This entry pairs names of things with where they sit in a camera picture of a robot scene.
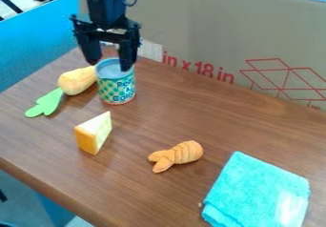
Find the blue can label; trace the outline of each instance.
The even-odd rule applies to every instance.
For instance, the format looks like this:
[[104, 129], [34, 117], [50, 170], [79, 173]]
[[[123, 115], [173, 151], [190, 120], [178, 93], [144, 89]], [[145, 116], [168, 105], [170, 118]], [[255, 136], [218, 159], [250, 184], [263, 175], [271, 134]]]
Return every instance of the blue can label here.
[[97, 84], [100, 97], [109, 103], [126, 103], [135, 94], [133, 72], [119, 79], [98, 79]]

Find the tabletop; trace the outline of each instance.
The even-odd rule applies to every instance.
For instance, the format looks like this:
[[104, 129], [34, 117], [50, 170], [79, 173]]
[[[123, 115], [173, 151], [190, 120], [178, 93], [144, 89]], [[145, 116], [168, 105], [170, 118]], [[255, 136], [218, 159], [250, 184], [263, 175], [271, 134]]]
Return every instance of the tabletop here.
[[[73, 50], [0, 94], [0, 168], [96, 226], [207, 226], [202, 202], [234, 151], [308, 178], [305, 226], [326, 221], [326, 114], [143, 59], [136, 98], [102, 103], [93, 85], [55, 114], [26, 118], [62, 72], [87, 66]], [[97, 156], [74, 126], [105, 111], [112, 133]], [[203, 157], [155, 175], [147, 156], [196, 140]]]

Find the toy cheese wedge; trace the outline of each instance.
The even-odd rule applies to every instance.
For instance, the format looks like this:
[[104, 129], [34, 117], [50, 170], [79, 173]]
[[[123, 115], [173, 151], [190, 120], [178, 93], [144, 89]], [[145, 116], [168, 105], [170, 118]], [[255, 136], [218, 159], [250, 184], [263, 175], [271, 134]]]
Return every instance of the toy cheese wedge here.
[[91, 155], [97, 155], [111, 129], [111, 114], [105, 112], [74, 127], [74, 134], [81, 150]]

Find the towel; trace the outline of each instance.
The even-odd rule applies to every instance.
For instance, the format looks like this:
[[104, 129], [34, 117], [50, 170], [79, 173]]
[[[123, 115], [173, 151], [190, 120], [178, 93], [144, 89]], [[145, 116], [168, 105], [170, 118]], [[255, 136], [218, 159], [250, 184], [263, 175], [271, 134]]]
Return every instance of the towel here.
[[204, 199], [212, 226], [299, 227], [308, 207], [308, 180], [235, 152]]

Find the can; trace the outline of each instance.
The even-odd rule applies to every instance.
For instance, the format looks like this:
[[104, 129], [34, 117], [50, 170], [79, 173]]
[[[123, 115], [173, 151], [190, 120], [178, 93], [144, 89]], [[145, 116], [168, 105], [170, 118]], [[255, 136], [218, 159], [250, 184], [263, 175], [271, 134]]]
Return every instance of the can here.
[[102, 101], [120, 105], [130, 102], [135, 96], [134, 68], [121, 71], [118, 58], [108, 58], [95, 67], [98, 93]]

